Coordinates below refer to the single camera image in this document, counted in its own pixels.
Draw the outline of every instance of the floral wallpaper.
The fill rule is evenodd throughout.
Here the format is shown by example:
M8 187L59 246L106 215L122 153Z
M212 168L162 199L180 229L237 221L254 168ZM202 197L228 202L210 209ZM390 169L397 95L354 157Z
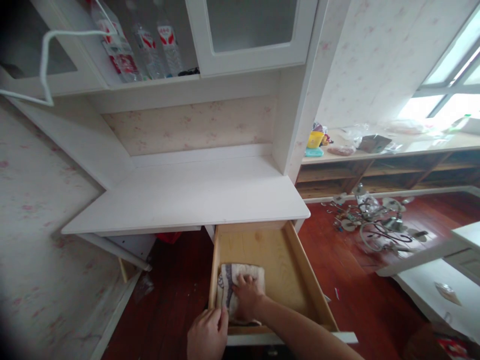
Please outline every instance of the floral wallpaper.
M324 27L335 27L335 8ZM289 176L295 181L313 121L331 128L394 119L427 77L478 0L351 0L338 45L324 35L314 69L334 55L326 85L307 93L320 97L315 112L302 113ZM322 73L310 83L320 81Z
M0 98L0 317L22 359L89 359L126 285L118 260L60 229L102 192Z
M271 143L276 108L268 95L102 116L135 156Z

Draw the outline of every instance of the white cabinet door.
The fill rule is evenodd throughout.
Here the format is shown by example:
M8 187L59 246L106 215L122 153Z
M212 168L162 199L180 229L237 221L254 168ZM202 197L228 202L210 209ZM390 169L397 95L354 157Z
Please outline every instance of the white cabinet door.
M467 249L446 256L443 260L480 286L480 252Z
M0 88L42 97L44 91L39 80L39 68L43 35L51 29L92 30L91 27L74 28L71 19L65 17L60 7L68 8L77 18L88 16L87 8L76 0L18 2L16 13L12 14L15 20L2 35ZM100 37L93 38L92 40L100 44ZM53 95L107 87L82 40L77 36L60 36L50 41L47 74Z
M186 0L202 76L304 64L317 0Z

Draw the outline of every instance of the plastic water bottle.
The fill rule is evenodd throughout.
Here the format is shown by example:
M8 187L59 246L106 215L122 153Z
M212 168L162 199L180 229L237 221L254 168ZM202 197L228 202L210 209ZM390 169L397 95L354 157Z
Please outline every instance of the plastic water bottle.
M174 28L165 11L164 0L153 0L153 3L158 7L158 21L156 22L156 28L160 35L166 62L168 63L171 74L176 77L184 70L177 37L175 36Z
M136 43L140 49L140 53L143 57L143 62L145 63L148 74L152 79L171 77L172 75L165 70L165 66L162 62L162 58L160 57L152 34L140 22L137 12L137 4L133 0L126 0L125 3L128 10L130 10L133 20L131 31L135 36Z
M106 46L108 47L109 56L113 56L114 62L120 69L121 76L127 83L133 83L142 81L142 74L134 59L134 53L130 44L125 37L122 26L120 25L119 18L113 13L112 10L102 0L99 0L101 7L105 10L106 14L110 18L107 19L102 9L96 0L90 0L91 4L91 17L95 21L96 26L106 33L114 33L111 36L104 36Z

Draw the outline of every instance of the cloth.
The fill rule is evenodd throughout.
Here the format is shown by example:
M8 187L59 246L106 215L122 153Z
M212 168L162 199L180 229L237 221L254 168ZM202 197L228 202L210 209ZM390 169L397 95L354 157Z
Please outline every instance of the cloth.
M265 269L260 266L238 263L222 264L220 268L216 287L216 307L225 306L227 308L228 319L231 323L245 325L246 322L234 318L239 306L239 298L234 293L233 285L239 285L239 274L250 275L254 280L257 280L258 285L265 292Z

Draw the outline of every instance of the open drawer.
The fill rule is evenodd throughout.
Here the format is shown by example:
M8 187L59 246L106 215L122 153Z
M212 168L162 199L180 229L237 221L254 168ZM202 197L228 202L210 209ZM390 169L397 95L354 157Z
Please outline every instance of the open drawer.
M265 269L265 293L331 332L335 319L291 221L216 227L208 308L215 307L220 266L241 263ZM229 326L229 345L281 344L266 326Z

